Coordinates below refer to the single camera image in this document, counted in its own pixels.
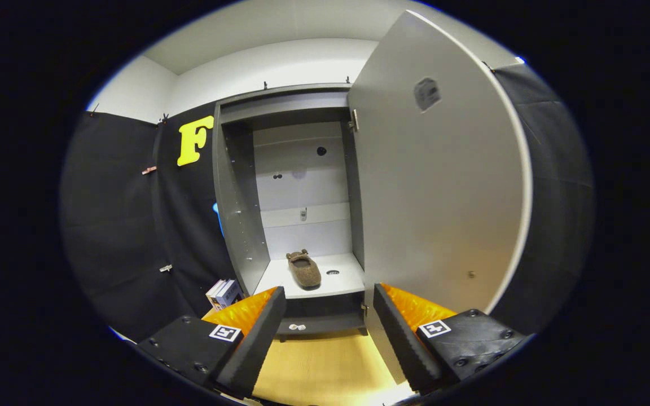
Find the book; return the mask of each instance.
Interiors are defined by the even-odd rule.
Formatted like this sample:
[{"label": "book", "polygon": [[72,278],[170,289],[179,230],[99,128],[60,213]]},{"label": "book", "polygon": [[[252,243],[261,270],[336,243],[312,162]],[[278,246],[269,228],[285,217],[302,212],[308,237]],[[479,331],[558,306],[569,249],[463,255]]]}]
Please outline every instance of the book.
[{"label": "book", "polygon": [[222,306],[220,306],[219,303],[214,300],[214,298],[217,295],[217,292],[222,289],[222,286],[225,284],[225,282],[226,281],[224,279],[218,280],[217,283],[215,283],[212,288],[210,288],[210,290],[207,290],[207,293],[205,294],[207,300],[209,300],[209,303],[212,304],[212,307],[215,311],[222,310]]},{"label": "book", "polygon": [[219,289],[217,295],[214,296],[214,301],[217,302],[222,308],[226,308],[233,303],[237,303],[243,299],[242,289],[236,280],[230,279],[227,283]]}]

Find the shoe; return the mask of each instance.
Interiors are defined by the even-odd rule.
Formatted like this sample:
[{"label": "shoe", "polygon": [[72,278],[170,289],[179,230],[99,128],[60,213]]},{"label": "shoe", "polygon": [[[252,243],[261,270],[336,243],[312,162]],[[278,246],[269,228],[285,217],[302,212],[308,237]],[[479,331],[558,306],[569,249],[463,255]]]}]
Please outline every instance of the shoe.
[{"label": "shoe", "polygon": [[308,257],[308,250],[286,254],[289,269],[295,274],[297,283],[305,290],[317,289],[320,287],[320,270],[318,265]]}]

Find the open cabinet door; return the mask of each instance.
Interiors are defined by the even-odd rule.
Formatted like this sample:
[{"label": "open cabinet door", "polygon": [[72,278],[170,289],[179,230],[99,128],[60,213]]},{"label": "open cabinet door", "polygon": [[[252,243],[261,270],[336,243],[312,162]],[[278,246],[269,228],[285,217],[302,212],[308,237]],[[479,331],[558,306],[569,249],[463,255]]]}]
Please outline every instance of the open cabinet door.
[{"label": "open cabinet door", "polygon": [[387,283],[486,313],[513,275],[530,219],[531,167],[513,105],[483,62],[406,11],[348,94],[363,205],[366,325],[399,383],[372,309]]}]

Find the black curtain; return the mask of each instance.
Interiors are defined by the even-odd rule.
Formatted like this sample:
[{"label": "black curtain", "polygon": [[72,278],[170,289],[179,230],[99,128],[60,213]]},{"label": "black curtain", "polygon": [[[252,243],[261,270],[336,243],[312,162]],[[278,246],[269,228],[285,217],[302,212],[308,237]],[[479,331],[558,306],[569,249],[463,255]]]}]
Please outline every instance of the black curtain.
[{"label": "black curtain", "polygon": [[215,103],[201,105],[168,118],[160,124],[155,141],[157,176],[154,198],[162,244],[173,264],[173,275],[198,316],[212,306],[205,293],[219,279],[235,279],[225,239],[219,228],[212,173],[212,131],[197,148],[199,159],[178,166],[181,154],[180,127],[214,114]]},{"label": "black curtain", "polygon": [[193,314],[155,233],[152,147],[157,126],[106,113],[83,114],[60,188],[65,252],[82,290],[113,329],[139,341]]},{"label": "black curtain", "polygon": [[521,261],[490,316],[541,332],[580,278],[594,231],[588,150],[563,101],[525,64],[495,70],[526,135],[533,170],[531,224]]}]

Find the cabinet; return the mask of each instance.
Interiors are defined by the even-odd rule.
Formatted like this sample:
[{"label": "cabinet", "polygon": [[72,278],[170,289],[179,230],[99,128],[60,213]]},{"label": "cabinet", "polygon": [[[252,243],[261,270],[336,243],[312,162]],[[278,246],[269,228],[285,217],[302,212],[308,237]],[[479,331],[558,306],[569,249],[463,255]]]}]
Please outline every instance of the cabinet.
[{"label": "cabinet", "polygon": [[[214,121],[230,259],[247,295],[284,286],[281,332],[364,324],[391,367],[363,310],[374,283],[485,312],[508,286],[531,209],[524,132],[485,64],[422,16],[400,16],[352,85],[238,95]],[[289,273],[284,254],[300,249],[318,263],[318,290]]]}]

